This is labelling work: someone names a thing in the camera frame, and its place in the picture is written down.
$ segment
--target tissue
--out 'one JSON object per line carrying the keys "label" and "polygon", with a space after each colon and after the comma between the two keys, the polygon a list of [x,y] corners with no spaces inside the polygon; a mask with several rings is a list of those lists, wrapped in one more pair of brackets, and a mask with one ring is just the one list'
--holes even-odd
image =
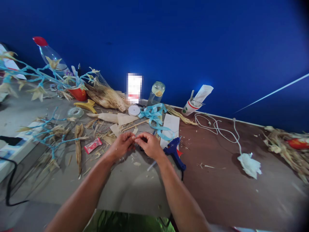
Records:
{"label": "tissue", "polygon": [[212,92],[213,87],[210,85],[203,85],[200,90],[197,92],[194,100],[197,102],[202,103],[205,98]]}
{"label": "tissue", "polygon": [[250,154],[243,153],[237,159],[240,161],[245,173],[248,176],[251,176],[254,179],[257,179],[258,174],[262,174],[260,170],[261,163],[252,159],[251,157],[252,157],[252,153]]}

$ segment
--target hot glue gun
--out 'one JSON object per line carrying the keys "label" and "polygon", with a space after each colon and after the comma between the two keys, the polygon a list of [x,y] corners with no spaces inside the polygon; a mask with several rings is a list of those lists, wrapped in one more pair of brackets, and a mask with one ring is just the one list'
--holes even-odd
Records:
{"label": "hot glue gun", "polygon": [[163,149],[166,155],[171,155],[176,166],[185,171],[187,168],[186,165],[180,160],[179,156],[182,154],[180,151],[177,150],[177,146],[180,144],[180,138],[173,139],[166,148]]}

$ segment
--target blue ribbon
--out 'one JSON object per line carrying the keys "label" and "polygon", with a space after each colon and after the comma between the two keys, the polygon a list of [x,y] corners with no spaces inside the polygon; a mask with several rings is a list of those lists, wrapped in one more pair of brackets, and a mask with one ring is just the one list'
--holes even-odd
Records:
{"label": "blue ribbon", "polygon": [[[167,109],[165,108],[164,104],[163,103],[159,103],[159,104],[156,104],[156,105],[153,105],[153,106],[148,106],[144,109],[144,111],[141,110],[140,114],[138,115],[139,118],[142,118],[142,117],[146,117],[146,118],[149,118],[149,126],[151,126],[153,129],[155,130],[158,130],[158,135],[166,140],[166,141],[170,141],[172,140],[174,137],[175,137],[175,134],[174,132],[169,129],[168,127],[163,127],[163,126],[160,126],[162,125],[162,121],[159,119],[158,116],[162,116],[162,112],[164,111],[164,113],[167,112]],[[151,122],[152,121],[155,121],[156,122],[156,126],[152,126],[151,125]],[[166,135],[162,134],[161,131],[171,131],[172,134],[173,134],[173,137],[172,138],[169,138],[167,137]]]}

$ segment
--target gray table surface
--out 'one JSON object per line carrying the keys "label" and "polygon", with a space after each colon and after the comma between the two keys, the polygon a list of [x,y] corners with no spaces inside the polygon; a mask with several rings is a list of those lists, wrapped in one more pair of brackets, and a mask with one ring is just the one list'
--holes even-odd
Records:
{"label": "gray table surface", "polygon": [[[67,118],[67,111],[76,102],[75,100],[67,101],[57,98],[45,99],[42,103],[39,100],[30,101],[31,94],[26,93],[25,90],[19,93],[20,97],[18,99],[8,96],[2,102],[0,106],[0,129],[2,135],[16,136],[18,134],[16,131],[20,126],[27,126],[36,117],[44,116],[46,113],[51,116],[56,106],[59,107],[56,113],[57,116],[59,115],[60,119]],[[103,112],[116,111],[104,109],[97,105],[95,109],[98,113],[101,112],[101,109]],[[66,139],[74,138],[76,123],[83,123],[85,125],[92,120],[86,115],[87,112],[87,110],[84,110],[84,115],[75,122],[71,122],[68,125],[67,123],[63,123],[67,128],[72,129]],[[145,118],[135,121],[135,124],[143,120]],[[143,131],[149,131],[151,133],[153,129],[147,123],[143,123],[138,127],[137,134]],[[82,141],[82,147],[94,140],[92,130],[86,129],[85,133],[91,139]],[[103,149],[106,151],[107,147],[104,143],[103,146]],[[93,167],[98,161],[98,159],[94,160],[96,150],[88,155],[82,148],[82,173],[85,173],[89,167]],[[81,179],[78,180],[78,166],[76,164],[74,142],[69,142],[59,147],[56,156],[60,169],[53,170],[52,172],[42,171],[45,164],[38,167],[38,159],[45,151],[45,146],[41,144],[37,145],[18,165],[19,170],[14,180],[13,202],[28,199],[43,203],[63,204],[86,177],[87,174],[82,175]],[[68,165],[71,155],[73,158],[70,165]],[[141,165],[136,166],[134,162],[139,162]],[[115,165],[112,170],[102,191],[98,208],[168,217],[170,209],[158,166],[155,165],[152,170],[147,171],[147,168],[152,162],[153,160],[139,149],[136,149],[135,152],[128,153],[125,156],[125,160]],[[180,171],[176,166],[175,169],[180,177]],[[0,184],[0,198],[2,200],[5,197],[7,179]]]}

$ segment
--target plastic bottle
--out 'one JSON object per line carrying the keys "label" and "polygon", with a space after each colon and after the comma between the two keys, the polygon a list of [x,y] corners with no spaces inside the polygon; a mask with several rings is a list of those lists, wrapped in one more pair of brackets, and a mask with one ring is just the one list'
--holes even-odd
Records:
{"label": "plastic bottle", "polygon": [[152,86],[147,106],[152,106],[160,103],[164,91],[165,91],[165,85],[162,82],[155,82],[154,85]]}
{"label": "plastic bottle", "polygon": [[[53,50],[50,46],[48,46],[48,43],[43,37],[35,36],[33,37],[33,40],[39,46],[41,56],[46,64],[49,64],[49,62],[46,59],[46,56],[54,61],[61,59],[59,54],[55,50]],[[61,77],[71,73],[70,69],[68,68],[63,59],[57,65],[56,73]]]}

